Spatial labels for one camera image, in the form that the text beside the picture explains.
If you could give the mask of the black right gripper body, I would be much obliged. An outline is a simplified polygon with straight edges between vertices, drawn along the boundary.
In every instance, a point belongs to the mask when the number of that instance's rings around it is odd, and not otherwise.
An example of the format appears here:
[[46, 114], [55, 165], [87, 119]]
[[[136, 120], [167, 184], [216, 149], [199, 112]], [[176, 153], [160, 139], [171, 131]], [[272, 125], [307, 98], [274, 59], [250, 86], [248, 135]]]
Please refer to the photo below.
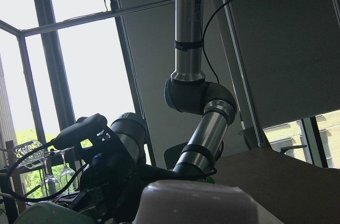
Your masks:
[[143, 125], [113, 125], [90, 138], [84, 149], [88, 168], [79, 181], [76, 210], [94, 219], [133, 219], [147, 182], [140, 177], [146, 165]]

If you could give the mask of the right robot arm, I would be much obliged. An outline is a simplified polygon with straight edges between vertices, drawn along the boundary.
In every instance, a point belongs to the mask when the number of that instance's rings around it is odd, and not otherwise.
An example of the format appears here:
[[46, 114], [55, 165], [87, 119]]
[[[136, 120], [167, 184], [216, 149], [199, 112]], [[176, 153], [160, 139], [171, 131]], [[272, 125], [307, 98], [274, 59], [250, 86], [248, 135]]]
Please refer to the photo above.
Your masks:
[[201, 116], [175, 167], [142, 163], [139, 141], [146, 131], [135, 114], [123, 115], [111, 125], [104, 148], [92, 155], [80, 180], [85, 200], [76, 199], [73, 210], [117, 223], [258, 223], [252, 197], [208, 182], [237, 104], [201, 70], [208, 28], [202, 16], [203, 0], [175, 0], [175, 70], [164, 96], [170, 108]]

